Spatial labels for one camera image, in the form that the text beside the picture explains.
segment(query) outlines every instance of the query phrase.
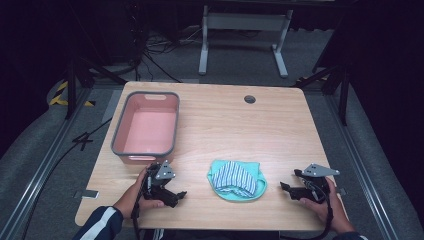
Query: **dark blue sleeve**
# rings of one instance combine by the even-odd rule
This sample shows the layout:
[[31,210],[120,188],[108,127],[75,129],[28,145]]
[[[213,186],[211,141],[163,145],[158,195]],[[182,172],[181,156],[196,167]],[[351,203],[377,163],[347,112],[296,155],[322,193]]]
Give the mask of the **dark blue sleeve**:
[[366,240],[358,232],[346,232],[334,237],[333,240]]
[[118,209],[99,207],[72,239],[114,239],[122,229],[123,220],[122,213]]

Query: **person's right hand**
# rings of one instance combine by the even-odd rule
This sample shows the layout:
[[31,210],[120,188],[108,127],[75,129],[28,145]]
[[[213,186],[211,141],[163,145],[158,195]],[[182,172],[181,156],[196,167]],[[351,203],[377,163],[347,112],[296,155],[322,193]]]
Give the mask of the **person's right hand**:
[[[340,199],[337,197],[336,186],[334,186],[334,182],[331,181],[329,178],[326,178],[326,180],[330,188],[329,199],[330,199],[331,208],[333,209],[333,216],[334,216],[333,221],[331,222],[332,230],[334,230],[337,234],[341,234],[345,232],[354,232],[355,228],[347,219],[342,203]],[[318,204],[307,198],[301,198],[299,201],[303,203],[307,208],[315,212],[322,222],[324,223],[326,222],[327,214],[328,214],[328,208],[327,208],[326,202]]]

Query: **folded clothing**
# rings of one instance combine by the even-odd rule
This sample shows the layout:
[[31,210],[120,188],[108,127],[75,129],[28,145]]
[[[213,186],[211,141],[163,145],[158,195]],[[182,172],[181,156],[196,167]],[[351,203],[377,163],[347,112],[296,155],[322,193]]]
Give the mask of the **folded clothing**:
[[213,190],[230,201],[248,201],[262,196],[267,187],[257,162],[215,160],[208,172]]

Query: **blue and white striped fabric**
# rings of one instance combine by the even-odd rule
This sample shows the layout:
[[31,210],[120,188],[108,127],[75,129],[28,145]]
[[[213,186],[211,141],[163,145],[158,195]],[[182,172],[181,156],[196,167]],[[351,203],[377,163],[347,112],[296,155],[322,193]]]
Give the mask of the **blue and white striped fabric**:
[[255,197],[256,179],[242,166],[229,161],[212,175],[215,191],[234,193],[241,197]]

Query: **pink storage bin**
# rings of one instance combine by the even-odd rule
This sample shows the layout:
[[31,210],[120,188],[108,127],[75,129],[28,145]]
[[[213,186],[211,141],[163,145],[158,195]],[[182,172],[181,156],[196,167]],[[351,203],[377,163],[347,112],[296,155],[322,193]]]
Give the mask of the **pink storage bin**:
[[112,151],[127,164],[171,162],[178,111],[175,93],[131,93],[112,139]]

